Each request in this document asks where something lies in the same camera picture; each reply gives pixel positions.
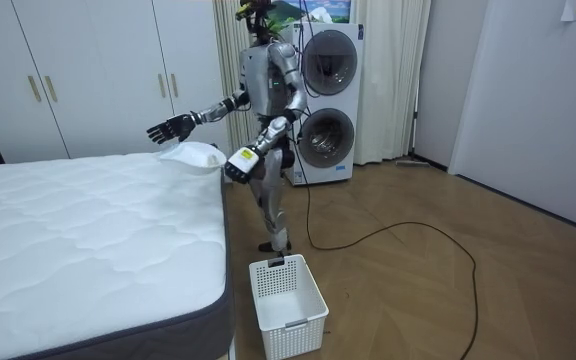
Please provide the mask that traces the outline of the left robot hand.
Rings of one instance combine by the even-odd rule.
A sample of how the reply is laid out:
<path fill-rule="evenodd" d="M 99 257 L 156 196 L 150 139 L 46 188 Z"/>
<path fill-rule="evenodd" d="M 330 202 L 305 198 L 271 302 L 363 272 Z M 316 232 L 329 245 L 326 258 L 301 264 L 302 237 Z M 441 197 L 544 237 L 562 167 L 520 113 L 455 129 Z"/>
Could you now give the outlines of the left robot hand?
<path fill-rule="evenodd" d="M 225 163 L 224 173 L 234 182 L 246 184 L 261 157 L 256 148 L 244 146 L 237 150 Z"/>

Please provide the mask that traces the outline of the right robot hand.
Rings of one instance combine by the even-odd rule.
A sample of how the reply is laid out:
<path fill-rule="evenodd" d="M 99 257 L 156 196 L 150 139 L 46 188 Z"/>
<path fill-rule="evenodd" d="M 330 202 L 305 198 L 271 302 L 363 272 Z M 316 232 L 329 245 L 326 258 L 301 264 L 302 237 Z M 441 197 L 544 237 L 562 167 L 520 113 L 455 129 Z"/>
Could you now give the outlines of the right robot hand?
<path fill-rule="evenodd" d="M 181 114 L 167 119 L 147 130 L 149 139 L 156 144 L 178 139 L 180 142 L 189 137 L 197 126 L 195 114 Z"/>

